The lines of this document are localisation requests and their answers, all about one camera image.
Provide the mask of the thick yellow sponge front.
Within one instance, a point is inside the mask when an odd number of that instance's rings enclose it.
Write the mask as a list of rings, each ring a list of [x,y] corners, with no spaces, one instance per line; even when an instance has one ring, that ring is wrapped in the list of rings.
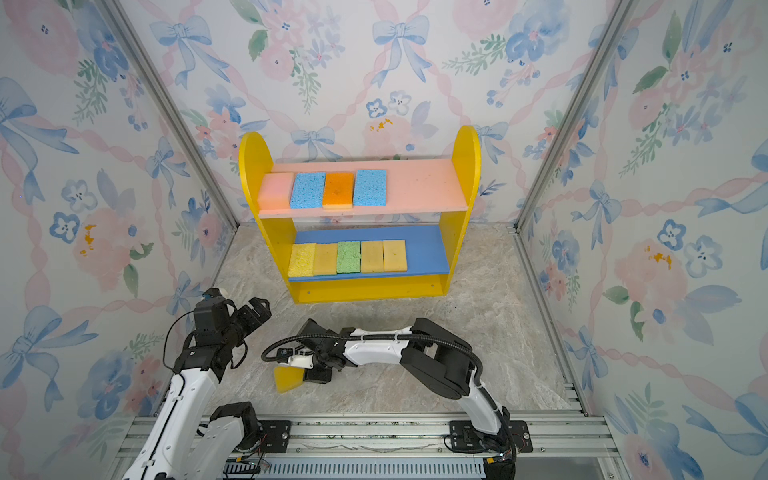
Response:
[[[273,370],[276,391],[287,393],[304,383],[305,370],[296,367],[278,366]]]

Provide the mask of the bright yellow cellulose sponge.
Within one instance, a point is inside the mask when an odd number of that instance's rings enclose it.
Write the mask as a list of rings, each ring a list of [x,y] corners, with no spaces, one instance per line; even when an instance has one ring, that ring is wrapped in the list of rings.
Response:
[[[312,277],[314,275],[315,252],[315,243],[294,244],[291,249],[288,277]]]

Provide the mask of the yellow sponge with green back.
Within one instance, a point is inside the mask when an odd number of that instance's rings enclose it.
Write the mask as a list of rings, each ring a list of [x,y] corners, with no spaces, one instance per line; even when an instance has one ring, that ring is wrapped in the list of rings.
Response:
[[[337,243],[317,243],[313,260],[314,276],[332,276],[337,274]]]

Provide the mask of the pale yellow sponge underneath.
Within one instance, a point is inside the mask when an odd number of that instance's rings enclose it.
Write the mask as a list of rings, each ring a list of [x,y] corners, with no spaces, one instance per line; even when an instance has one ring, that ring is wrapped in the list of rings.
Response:
[[[360,271],[365,274],[384,272],[384,249],[381,240],[361,243]]]

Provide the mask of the pink orange sponge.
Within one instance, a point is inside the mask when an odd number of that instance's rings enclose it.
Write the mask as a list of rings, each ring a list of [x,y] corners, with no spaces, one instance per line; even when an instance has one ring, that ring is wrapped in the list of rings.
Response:
[[[293,172],[266,174],[257,197],[259,209],[261,211],[289,209],[294,179]]]

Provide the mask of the small yellow sponge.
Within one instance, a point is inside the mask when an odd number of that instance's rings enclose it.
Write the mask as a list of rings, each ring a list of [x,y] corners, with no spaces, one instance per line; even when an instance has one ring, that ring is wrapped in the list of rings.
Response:
[[[405,240],[384,240],[383,267],[387,273],[406,272],[408,270]]]

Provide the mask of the yellow pink blue toy shelf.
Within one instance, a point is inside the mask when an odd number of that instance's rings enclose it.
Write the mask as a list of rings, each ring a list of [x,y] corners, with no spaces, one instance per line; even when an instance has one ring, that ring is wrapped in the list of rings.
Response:
[[[449,159],[276,163],[258,133],[247,133],[239,148],[243,193],[289,294],[297,304],[436,297],[448,293],[478,193],[482,153],[477,131],[459,129]],[[264,176],[277,172],[387,171],[383,207],[261,211],[257,203]],[[434,224],[299,231],[301,218],[353,218],[436,213]],[[408,270],[289,278],[294,244],[405,240]]]

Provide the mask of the blue sponge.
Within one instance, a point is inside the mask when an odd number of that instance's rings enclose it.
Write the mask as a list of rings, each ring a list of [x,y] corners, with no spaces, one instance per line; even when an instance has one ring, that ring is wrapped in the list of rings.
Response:
[[[387,171],[358,170],[355,175],[353,205],[383,207],[387,202]]]
[[[325,180],[324,172],[297,173],[290,198],[290,208],[293,210],[321,208]]]

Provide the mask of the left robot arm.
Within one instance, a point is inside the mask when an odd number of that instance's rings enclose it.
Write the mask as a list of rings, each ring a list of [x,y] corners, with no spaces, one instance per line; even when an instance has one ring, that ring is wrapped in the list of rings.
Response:
[[[125,479],[223,479],[230,455],[255,449],[263,438],[249,402],[217,408],[202,435],[198,429],[226,370],[238,366],[234,350],[246,348],[246,338],[271,318],[269,301],[253,297],[238,307],[211,288],[183,316],[194,328],[170,367],[162,408]]]

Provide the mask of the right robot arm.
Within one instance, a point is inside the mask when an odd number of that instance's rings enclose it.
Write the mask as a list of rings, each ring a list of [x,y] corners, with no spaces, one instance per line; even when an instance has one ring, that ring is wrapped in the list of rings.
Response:
[[[336,333],[309,319],[299,335],[299,345],[288,350],[281,364],[303,369],[306,380],[325,384],[335,370],[399,365],[432,393],[456,401],[484,449],[511,448],[508,411],[482,382],[481,361],[469,343],[431,320],[418,318],[393,331],[346,328]]]

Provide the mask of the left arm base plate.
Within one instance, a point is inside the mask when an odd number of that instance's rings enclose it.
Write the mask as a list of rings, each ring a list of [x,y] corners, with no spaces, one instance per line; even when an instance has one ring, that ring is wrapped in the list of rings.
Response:
[[[257,420],[249,426],[243,418],[227,416],[211,421],[202,439],[238,452],[286,453],[291,427],[289,420]]]

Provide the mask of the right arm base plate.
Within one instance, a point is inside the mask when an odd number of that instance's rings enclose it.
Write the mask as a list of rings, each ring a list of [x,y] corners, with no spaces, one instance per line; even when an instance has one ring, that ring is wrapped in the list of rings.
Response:
[[[448,427],[449,433],[444,438],[444,443],[454,453],[503,453],[511,446],[514,446],[518,453],[532,453],[534,450],[528,424],[522,420],[509,420],[506,434],[480,432],[469,420],[450,421]]]

